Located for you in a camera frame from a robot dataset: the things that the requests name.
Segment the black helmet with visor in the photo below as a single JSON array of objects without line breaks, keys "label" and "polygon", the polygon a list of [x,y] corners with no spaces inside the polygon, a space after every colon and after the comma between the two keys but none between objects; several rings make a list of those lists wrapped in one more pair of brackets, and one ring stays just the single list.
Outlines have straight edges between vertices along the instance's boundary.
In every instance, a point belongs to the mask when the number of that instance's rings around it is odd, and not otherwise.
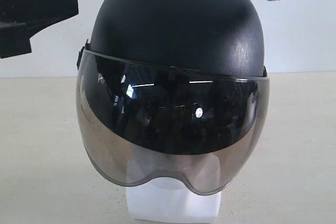
[{"label": "black helmet with visor", "polygon": [[270,80],[251,0],[104,0],[78,69],[83,145],[119,186],[163,177],[216,194],[264,127]]}]

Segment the white mannequin head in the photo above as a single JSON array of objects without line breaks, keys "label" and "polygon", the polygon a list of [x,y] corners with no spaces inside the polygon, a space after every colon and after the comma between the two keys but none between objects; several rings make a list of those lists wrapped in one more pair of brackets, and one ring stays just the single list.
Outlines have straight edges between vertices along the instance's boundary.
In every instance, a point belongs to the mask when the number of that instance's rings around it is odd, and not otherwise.
[{"label": "white mannequin head", "polygon": [[220,171],[213,154],[137,156],[127,166],[128,213],[139,221],[212,223],[221,203]]}]

